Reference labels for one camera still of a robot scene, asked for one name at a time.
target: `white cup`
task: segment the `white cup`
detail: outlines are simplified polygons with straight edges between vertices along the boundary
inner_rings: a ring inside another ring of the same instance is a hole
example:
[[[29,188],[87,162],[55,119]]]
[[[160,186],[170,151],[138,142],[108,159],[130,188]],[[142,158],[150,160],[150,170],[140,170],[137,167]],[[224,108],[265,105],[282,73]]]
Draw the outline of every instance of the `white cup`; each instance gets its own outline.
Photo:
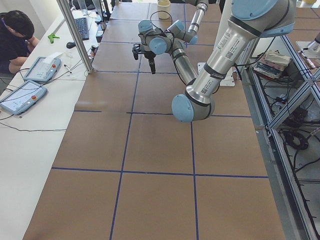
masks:
[[[171,14],[171,3],[169,0],[159,0],[158,3],[158,18],[159,19],[168,19]]]

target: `white desk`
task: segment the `white desk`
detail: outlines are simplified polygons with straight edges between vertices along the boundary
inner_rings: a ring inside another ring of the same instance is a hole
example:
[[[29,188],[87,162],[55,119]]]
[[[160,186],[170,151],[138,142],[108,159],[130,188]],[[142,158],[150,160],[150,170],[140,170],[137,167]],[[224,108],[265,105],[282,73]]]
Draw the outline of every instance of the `white desk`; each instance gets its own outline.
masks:
[[[81,17],[80,11],[73,11],[73,15]],[[55,38],[51,44],[47,37],[62,19],[61,15],[54,21],[22,68],[29,68],[37,57],[61,52],[61,67],[54,76],[56,78],[67,71],[64,64],[73,67],[81,59],[76,47],[66,48],[67,42],[73,42],[66,22],[56,33],[60,39]],[[87,50],[91,45],[98,45],[98,27],[94,18],[88,17],[88,25],[89,40],[83,42]],[[81,64],[72,74],[65,74],[45,85],[47,95],[27,112],[2,120],[1,123],[24,130],[66,129],[86,75],[85,66]],[[23,79],[18,73],[10,85],[20,86],[22,83]],[[8,94],[5,91],[0,98]],[[0,119],[8,116],[10,114],[5,111],[0,113]],[[23,238],[64,134],[64,131],[20,132],[0,125],[0,239]]]

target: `tablet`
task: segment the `tablet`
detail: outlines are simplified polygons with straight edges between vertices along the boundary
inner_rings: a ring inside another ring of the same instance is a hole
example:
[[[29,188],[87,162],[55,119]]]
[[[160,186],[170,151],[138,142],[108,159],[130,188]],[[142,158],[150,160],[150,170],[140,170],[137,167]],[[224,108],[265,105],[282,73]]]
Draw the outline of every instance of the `tablet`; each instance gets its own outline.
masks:
[[[28,80],[4,99],[0,100],[0,107],[13,115],[19,115],[27,111],[46,93],[47,89],[45,87]]]
[[[45,57],[40,56],[25,74],[23,80],[32,80],[41,84],[47,83],[56,74],[60,65],[60,58],[54,58],[47,62]]]

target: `keyboard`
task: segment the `keyboard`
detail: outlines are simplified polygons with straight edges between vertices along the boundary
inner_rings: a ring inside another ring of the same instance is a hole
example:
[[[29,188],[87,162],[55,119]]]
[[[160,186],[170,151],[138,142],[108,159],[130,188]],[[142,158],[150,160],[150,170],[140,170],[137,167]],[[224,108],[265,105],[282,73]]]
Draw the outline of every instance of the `keyboard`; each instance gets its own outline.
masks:
[[[89,39],[88,22],[86,17],[76,18],[75,25],[79,30],[82,40]]]

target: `stack of books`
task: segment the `stack of books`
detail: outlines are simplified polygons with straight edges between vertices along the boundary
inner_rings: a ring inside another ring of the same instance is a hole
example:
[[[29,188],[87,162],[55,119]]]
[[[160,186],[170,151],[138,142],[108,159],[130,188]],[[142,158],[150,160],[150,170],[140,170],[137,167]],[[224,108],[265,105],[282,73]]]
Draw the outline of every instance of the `stack of books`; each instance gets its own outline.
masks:
[[[270,79],[278,79],[290,63],[289,56],[281,55],[278,51],[268,50],[254,65],[253,70]]]

